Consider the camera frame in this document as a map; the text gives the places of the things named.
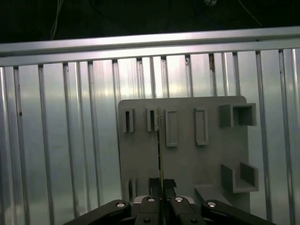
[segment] metal screw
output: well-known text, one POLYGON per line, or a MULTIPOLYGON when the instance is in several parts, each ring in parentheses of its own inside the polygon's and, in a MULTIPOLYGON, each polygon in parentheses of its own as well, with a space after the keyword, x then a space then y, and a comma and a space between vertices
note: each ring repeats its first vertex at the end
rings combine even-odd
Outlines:
POLYGON ((177 201, 177 202, 182 202, 183 201, 183 199, 182 198, 180 198, 180 197, 177 197, 177 198, 175 198, 175 201, 177 201))
POLYGON ((144 223, 145 223, 145 224, 149 224, 150 222, 151 222, 150 219, 144 219, 144 223))
POLYGON ((192 223, 192 224, 197 224, 197 223, 198 223, 198 220, 196 220, 196 219, 191 219, 191 223, 192 223))
POLYGON ((119 207, 119 208, 123 208, 125 206, 125 204, 123 204, 123 203, 118 203, 117 204, 117 207, 119 207))
POLYGON ((207 205, 212 208, 215 208, 217 206, 214 202, 208 202, 207 205))

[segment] aluminum panel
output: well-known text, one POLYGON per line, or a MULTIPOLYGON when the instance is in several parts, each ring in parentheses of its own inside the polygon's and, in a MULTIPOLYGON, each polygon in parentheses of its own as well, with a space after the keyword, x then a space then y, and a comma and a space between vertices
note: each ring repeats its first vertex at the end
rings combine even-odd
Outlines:
POLYGON ((92 117, 91 117, 91 107, 90 107, 89 72, 88 72, 87 62, 79 63, 79 73, 80 73, 83 140, 84 140, 85 162, 86 162, 86 169, 87 169, 87 187, 88 187, 87 197, 89 197, 89 204, 90 204, 89 209, 94 210, 99 206, 99 204, 98 204, 98 193, 97 193, 92 117))
POLYGON ((154 73, 154 98, 165 98, 165 81, 162 73, 162 61, 160 57, 153 57, 154 73))
POLYGON ((151 58, 142 58, 141 62, 141 75, 143 75, 143 98, 153 98, 153 88, 152 88, 152 64, 151 58))
POLYGON ((259 191, 250 193, 250 212, 266 219, 266 196, 263 170, 263 146, 255 52, 239 52, 240 92, 248 103, 256 103, 257 126, 248 126, 249 163, 259 172, 259 191))
POLYGON ((1 165, 1 190, 2 210, 6 224, 16 223, 14 177, 12 166, 12 155, 9 140, 8 103, 6 92, 5 69, 0 68, 0 165, 1 165))
POLYGON ((223 66, 224 66, 224 84, 226 96, 237 95, 236 90, 236 76, 234 73, 233 54, 232 52, 226 52, 223 54, 223 66))
MULTIPOLYGON (((136 60, 119 62, 120 99, 138 97, 136 60)), ((116 124, 116 107, 113 82, 113 64, 111 60, 94 61, 90 85, 93 85, 93 105, 95 108, 96 152, 98 152, 99 187, 101 204, 121 198, 119 150, 116 124)))
POLYGON ((193 96, 213 96, 213 80, 210 76, 210 59, 208 54, 191 55, 193 96))
POLYGON ((223 54, 215 53, 214 62, 215 62, 214 66, 215 66, 217 96, 225 96, 225 85, 224 85, 224 76, 223 76, 223 54))
POLYGON ((65 92, 67 103, 68 141, 71 151, 72 176, 74 181, 75 216, 89 211, 87 171, 83 142, 83 122, 81 113, 80 79, 77 63, 68 63, 65 72, 65 92))
POLYGON ((25 223, 24 214, 24 174, 21 167, 21 155, 20 155, 20 143, 19 143, 19 130, 20 126, 18 120, 21 117, 17 109, 16 88, 18 89, 18 83, 15 81, 15 77, 18 76, 18 71, 13 67, 5 68, 6 76, 6 88, 7 88, 7 108, 8 108, 8 120, 9 120, 9 137, 10 137, 10 150, 11 160, 13 160, 13 177, 14 177, 14 193, 15 193, 15 216, 16 223, 22 225, 25 223))
POLYGON ((291 171, 288 173, 288 182, 293 193, 295 222, 300 224, 300 101, 299 101, 299 74, 300 50, 288 49, 284 54, 284 74, 287 104, 287 118, 289 131, 289 148, 291 171))
POLYGON ((25 174, 31 224, 50 224, 38 66, 19 67, 25 174))
POLYGON ((136 59, 118 60, 117 80, 119 101, 141 98, 136 59))
POLYGON ((49 156, 54 222, 63 224, 74 218, 63 67, 61 63, 47 64, 43 71, 45 149, 49 156))
POLYGON ((261 51, 272 219, 290 223, 278 50, 261 51))
POLYGON ((167 56, 169 97, 188 97, 188 75, 184 55, 167 56))

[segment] rectangular slot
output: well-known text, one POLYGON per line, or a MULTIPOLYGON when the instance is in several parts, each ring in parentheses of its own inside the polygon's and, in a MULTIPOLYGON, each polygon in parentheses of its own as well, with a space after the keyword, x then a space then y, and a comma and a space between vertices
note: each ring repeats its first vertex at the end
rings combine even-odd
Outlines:
POLYGON ((147 131, 157 131, 158 120, 157 120, 157 109, 147 108, 147 131))
POLYGON ((240 178, 258 190, 258 170, 255 167, 240 163, 240 178))
POLYGON ((175 109, 165 110, 165 136, 167 147, 178 145, 177 111, 175 109))
POLYGON ((123 115, 123 133, 134 132, 133 109, 126 109, 123 115))
POLYGON ((197 145, 208 145, 207 112, 204 108, 195 108, 195 135, 197 145))
POLYGON ((255 104, 233 106, 233 120, 235 125, 256 126, 255 104))

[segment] dark ceiling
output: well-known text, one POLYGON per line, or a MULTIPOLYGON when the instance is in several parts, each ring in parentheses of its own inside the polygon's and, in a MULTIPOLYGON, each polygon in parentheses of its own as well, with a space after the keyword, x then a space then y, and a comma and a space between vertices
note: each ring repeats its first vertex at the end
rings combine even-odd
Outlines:
MULTIPOLYGON (((241 0, 262 27, 300 25, 299 0, 241 0)), ((49 40, 57 1, 2 0, 0 42, 49 40)), ((54 39, 261 27, 238 0, 64 0, 54 39)))

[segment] vertical ridge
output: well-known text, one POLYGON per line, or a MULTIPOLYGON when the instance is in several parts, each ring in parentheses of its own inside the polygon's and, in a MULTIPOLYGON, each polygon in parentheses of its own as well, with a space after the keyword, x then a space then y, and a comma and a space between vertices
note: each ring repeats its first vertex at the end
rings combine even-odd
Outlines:
POLYGON ((77 204, 76 204, 76 187, 74 183, 75 175, 74 175, 74 165, 73 165, 73 155, 71 151, 71 145, 70 145, 70 118, 69 118, 69 106, 68 106, 68 64, 63 66, 63 82, 64 82, 64 92, 65 92, 65 105, 66 105, 66 118, 67 118, 67 142, 68 142, 68 152, 69 152, 69 161, 70 161, 70 175, 71 175, 71 185, 72 185, 72 198, 73 198, 73 210, 74 210, 74 217, 78 217, 79 213, 77 210, 77 204))
POLYGON ((25 149, 24 149, 24 137, 23 137, 23 121, 22 121, 22 107, 21 107, 21 93, 20 93, 20 81, 19 81, 19 69, 14 68, 14 82, 15 82, 15 101, 17 110, 17 130, 19 139, 19 152, 20 152, 20 166, 21 166, 21 182, 23 191, 23 203, 24 203, 24 223, 30 224, 30 214, 28 205, 28 192, 26 181, 26 166, 25 166, 25 149))
POLYGON ((284 124, 284 136, 285 136, 285 157, 286 157, 286 173, 287 173, 287 186, 288 186, 288 198, 290 209, 290 222, 291 225, 295 224, 295 204, 293 196, 293 179, 292 179, 292 161, 291 161, 291 143, 290 143, 290 129, 289 129, 289 105, 287 94, 287 74, 285 67, 285 55, 283 51, 279 51, 279 67, 281 78, 281 95, 282 95, 282 110, 283 110, 283 124, 284 124))
MULTIPOLYGON (((296 121, 296 138, 295 138, 295 147, 293 148, 293 184, 295 187, 299 187, 300 185, 300 177, 298 175, 298 171, 300 170, 300 164, 299 164, 299 134, 300 134, 300 93, 299 93, 299 57, 300 57, 300 49, 292 49, 292 86, 293 86, 293 97, 295 102, 295 121, 296 121)), ((295 191, 294 192, 294 199, 295 199, 295 212, 296 212, 296 224, 300 224, 300 192, 295 191)))
MULTIPOLYGON (((78 95, 78 104, 79 104, 79 107, 80 107, 80 115, 79 115, 79 118, 80 118, 80 123, 81 123, 81 129, 83 131, 83 105, 82 105, 82 99, 81 99, 81 96, 82 96, 82 88, 81 88, 81 74, 80 74, 80 70, 78 69, 78 63, 76 63, 76 70, 77 70, 77 73, 76 73, 76 80, 77 80, 77 87, 76 87, 76 91, 77 91, 77 95, 78 95)), ((89 186, 89 174, 88 174, 88 165, 87 165, 87 152, 86 152, 86 143, 85 143, 85 140, 84 140, 84 137, 82 137, 82 140, 83 140, 83 152, 84 152, 84 168, 85 168, 85 194, 86 194, 86 208, 87 208, 87 211, 89 212, 90 211, 90 192, 89 192, 89 189, 90 189, 90 186, 89 186)))
POLYGON ((98 195, 98 205, 102 205, 102 194, 101 194, 101 171, 99 162, 99 144, 98 129, 97 129, 97 115, 95 106, 95 89, 94 89, 94 70, 93 63, 88 64, 88 74, 90 83, 90 104, 91 104, 91 115, 92 115, 92 130, 93 130, 93 143, 94 143, 94 155, 95 155, 95 166, 96 166, 96 183, 97 183, 97 195, 98 195))
POLYGON ((166 58, 161 58, 161 72, 162 72, 163 95, 164 95, 164 98, 169 98, 170 97, 169 77, 168 77, 166 58))
POLYGON ((222 58, 222 69, 223 69, 223 86, 224 86, 224 95, 228 96, 228 79, 227 79, 227 72, 226 72, 226 60, 224 53, 221 54, 222 58))
POLYGON ((44 95, 44 69, 38 68, 38 81, 39 81, 39 94, 41 105, 41 118, 42 118, 42 131, 43 131, 43 143, 44 143, 44 160, 46 171, 46 184, 47 184, 47 197, 48 197, 48 210, 49 210, 49 222, 50 225, 54 224, 54 211, 53 211, 53 196, 51 189, 51 176, 50 176, 50 161, 49 161, 49 149, 46 127, 46 111, 45 111, 45 95, 44 95))
POLYGON ((186 55, 186 73, 187 73, 187 90, 188 96, 194 97, 193 92, 193 78, 192 78, 192 68, 191 68, 191 58, 189 55, 186 55))
POLYGON ((143 60, 136 60, 136 68, 137 68, 137 83, 138 83, 138 92, 140 98, 145 98, 145 79, 144 79, 144 71, 143 71, 143 60))
POLYGON ((12 167, 12 156, 11 156, 11 147, 10 147, 10 137, 9 137, 9 119, 8 119, 8 102, 7 102, 7 90, 6 90, 6 79, 5 79, 5 69, 3 67, 0 68, 0 84, 1 84, 1 98, 2 98, 2 113, 3 113, 3 127, 4 127, 4 143, 3 147, 5 148, 5 156, 4 160, 7 169, 7 177, 8 177, 8 195, 4 195, 3 199, 9 196, 10 200, 10 211, 11 211, 11 223, 16 224, 16 215, 15 215, 15 194, 14 194, 14 175, 13 175, 13 167, 12 167))
POLYGON ((235 76, 236 81, 236 94, 240 96, 240 71, 239 71, 239 60, 238 60, 238 54, 237 52, 234 52, 232 54, 233 56, 233 72, 235 76))
POLYGON ((264 103, 264 91, 263 91, 263 69, 261 53, 256 54, 257 65, 257 81, 258 81, 258 93, 260 103, 260 118, 261 118, 261 130, 262 130, 262 157, 263 157, 263 170, 265 181, 265 195, 266 195, 266 212, 267 220, 272 221, 272 206, 270 198, 270 178, 269 178, 269 159, 268 159, 268 141, 267 141, 267 127, 266 127, 266 114, 264 103))
POLYGON ((209 60, 210 60, 210 77, 211 77, 212 95, 217 96, 218 90, 217 90, 215 55, 209 54, 209 60))
POLYGON ((96 165, 92 132, 91 101, 90 101, 90 82, 88 73, 88 62, 78 63, 78 75, 80 82, 80 108, 81 108, 81 126, 82 126, 82 145, 86 157, 87 167, 87 191, 89 196, 88 210, 94 210, 98 206, 96 165))
POLYGON ((152 62, 152 72, 153 72, 153 97, 154 98, 164 98, 164 81, 163 81, 163 71, 162 71, 162 59, 161 57, 151 58, 152 62))

